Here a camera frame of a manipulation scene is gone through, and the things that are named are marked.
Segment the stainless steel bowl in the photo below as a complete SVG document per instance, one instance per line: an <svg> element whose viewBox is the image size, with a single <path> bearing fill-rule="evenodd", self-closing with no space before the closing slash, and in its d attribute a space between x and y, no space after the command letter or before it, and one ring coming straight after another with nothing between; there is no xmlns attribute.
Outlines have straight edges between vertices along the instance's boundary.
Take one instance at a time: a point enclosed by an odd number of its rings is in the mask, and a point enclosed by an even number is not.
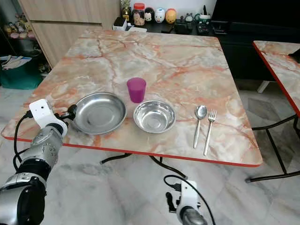
<svg viewBox="0 0 300 225"><path fill-rule="evenodd" d="M136 107L133 118L140 129L157 134L171 129L176 114L167 103L147 101Z"/></svg>
<svg viewBox="0 0 300 225"><path fill-rule="evenodd" d="M100 92L88 95L77 102L74 126L89 135L113 131L124 121L127 111L124 102L116 95Z"/></svg>

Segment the marble table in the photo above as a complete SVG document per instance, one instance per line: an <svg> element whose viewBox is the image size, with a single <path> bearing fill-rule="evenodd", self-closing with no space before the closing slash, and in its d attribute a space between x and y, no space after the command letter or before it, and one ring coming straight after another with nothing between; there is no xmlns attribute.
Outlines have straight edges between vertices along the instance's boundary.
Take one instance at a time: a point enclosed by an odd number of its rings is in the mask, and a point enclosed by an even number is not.
<svg viewBox="0 0 300 225"><path fill-rule="evenodd" d="M253 46L300 117L300 64L288 56L300 44L254 41Z"/></svg>
<svg viewBox="0 0 300 225"><path fill-rule="evenodd" d="M131 77L147 82L145 100L161 100L177 114L174 127L149 134L134 123L137 106L130 101L126 82ZM82 97L99 91L120 96L127 117L106 135L86 135L69 126L65 146L180 158L256 167L262 156L234 84L222 48L215 37L199 37L128 31L87 30L53 68L2 135L12 140L18 120L29 103L46 98L57 113ZM209 122L202 120L199 142L193 149L197 105L217 109L209 153L203 148ZM20 126L18 140L30 142L38 133L34 120Z"/></svg>

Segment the fork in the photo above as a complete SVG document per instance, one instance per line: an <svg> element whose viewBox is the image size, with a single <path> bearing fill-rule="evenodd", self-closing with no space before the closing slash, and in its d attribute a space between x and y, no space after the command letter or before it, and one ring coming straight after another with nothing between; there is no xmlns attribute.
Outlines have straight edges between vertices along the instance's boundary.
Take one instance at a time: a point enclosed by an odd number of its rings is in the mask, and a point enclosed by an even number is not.
<svg viewBox="0 0 300 225"><path fill-rule="evenodd" d="M212 123L216 120L216 115L217 115L217 110L216 109L212 109L210 111L210 113L208 114L208 120L210 122L210 127L208 129L206 142L205 142L205 147L204 147L203 155L205 155L205 156L207 155L208 146L209 146L209 143L210 143L210 132L211 132Z"/></svg>

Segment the spoon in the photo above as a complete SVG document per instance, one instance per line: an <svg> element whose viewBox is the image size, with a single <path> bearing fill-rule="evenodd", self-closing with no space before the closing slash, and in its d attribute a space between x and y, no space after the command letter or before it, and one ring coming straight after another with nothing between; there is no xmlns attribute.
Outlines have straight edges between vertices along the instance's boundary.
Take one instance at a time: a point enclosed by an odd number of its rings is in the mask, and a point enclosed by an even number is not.
<svg viewBox="0 0 300 225"><path fill-rule="evenodd" d="M200 106L196 107L195 114L198 119L198 124L197 124L197 128L196 128L195 135L194 135L194 145L193 145L194 149L196 148L196 146L198 144L199 131L200 131L200 120L202 120L206 116L206 113L207 113L207 109L206 109L205 105L200 105Z"/></svg>

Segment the stainless steel plate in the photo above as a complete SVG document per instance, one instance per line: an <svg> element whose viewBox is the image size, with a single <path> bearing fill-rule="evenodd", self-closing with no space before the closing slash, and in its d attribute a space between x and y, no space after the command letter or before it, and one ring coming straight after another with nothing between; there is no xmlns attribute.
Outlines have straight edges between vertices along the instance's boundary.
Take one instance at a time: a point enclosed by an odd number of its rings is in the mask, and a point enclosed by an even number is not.
<svg viewBox="0 0 300 225"><path fill-rule="evenodd" d="M116 95L100 92L88 95L77 102L74 125L89 135L113 131L124 121L126 107Z"/></svg>
<svg viewBox="0 0 300 225"><path fill-rule="evenodd" d="M176 114L167 103L148 101L136 107L133 118L140 129L149 133L162 133L174 125Z"/></svg>

